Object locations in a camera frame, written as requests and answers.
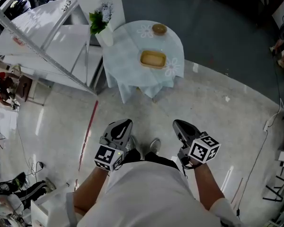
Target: green plant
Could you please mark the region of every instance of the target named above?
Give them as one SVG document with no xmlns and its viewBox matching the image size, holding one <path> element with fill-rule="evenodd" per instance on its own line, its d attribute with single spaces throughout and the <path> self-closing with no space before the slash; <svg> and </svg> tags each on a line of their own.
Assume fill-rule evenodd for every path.
<svg viewBox="0 0 284 227">
<path fill-rule="evenodd" d="M 102 13 L 95 11 L 95 13 L 89 13 L 89 19 L 92 22 L 90 26 L 91 34 L 100 33 L 107 26 L 108 22 L 102 21 Z"/>
</svg>

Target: white vase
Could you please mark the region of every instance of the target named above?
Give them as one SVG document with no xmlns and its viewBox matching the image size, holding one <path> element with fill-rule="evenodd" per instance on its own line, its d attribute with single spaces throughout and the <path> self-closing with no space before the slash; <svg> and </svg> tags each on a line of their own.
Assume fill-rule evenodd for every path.
<svg viewBox="0 0 284 227">
<path fill-rule="evenodd" d="M 99 35 L 107 46 L 112 46 L 114 44 L 113 33 L 107 26 L 99 33 Z"/>
</svg>

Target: black and white marker cube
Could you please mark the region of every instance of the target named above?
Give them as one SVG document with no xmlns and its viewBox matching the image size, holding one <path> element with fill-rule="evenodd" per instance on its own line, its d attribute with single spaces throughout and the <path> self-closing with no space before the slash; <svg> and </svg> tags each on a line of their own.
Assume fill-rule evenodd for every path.
<svg viewBox="0 0 284 227">
<path fill-rule="evenodd" d="M 123 151 L 100 144 L 95 156 L 95 163 L 97 167 L 107 171 L 114 171 L 123 161 L 123 157 Z"/>
<path fill-rule="evenodd" d="M 220 145 L 210 136 L 198 138 L 193 141 L 188 155 L 199 162 L 205 163 L 217 155 Z"/>
</svg>

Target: round table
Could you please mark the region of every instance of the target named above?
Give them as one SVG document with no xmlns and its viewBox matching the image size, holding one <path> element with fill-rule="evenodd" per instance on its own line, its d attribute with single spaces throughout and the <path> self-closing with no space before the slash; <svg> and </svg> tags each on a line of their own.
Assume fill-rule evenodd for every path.
<svg viewBox="0 0 284 227">
<path fill-rule="evenodd" d="M 113 32 L 114 44 L 103 48 L 103 64 L 109 87 L 118 85 L 123 103 L 136 87 L 153 98 L 162 87 L 173 87 L 175 76 L 184 77 L 184 51 L 181 40 L 170 28 L 165 35 L 155 35 L 151 27 L 157 22 L 134 21 Z M 140 63 L 142 51 L 166 55 L 161 70 Z"/>
</svg>

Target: dark gray floor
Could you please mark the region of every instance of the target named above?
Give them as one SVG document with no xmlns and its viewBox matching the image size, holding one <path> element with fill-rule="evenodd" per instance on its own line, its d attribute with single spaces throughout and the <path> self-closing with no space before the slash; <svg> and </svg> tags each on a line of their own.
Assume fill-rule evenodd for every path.
<svg viewBox="0 0 284 227">
<path fill-rule="evenodd" d="M 274 33 L 258 29 L 231 7 L 214 0 L 122 0 L 126 22 L 153 20 L 181 39 L 185 59 L 240 81 L 279 103 L 274 67 L 284 102 L 284 71 L 268 47 Z"/>
</svg>

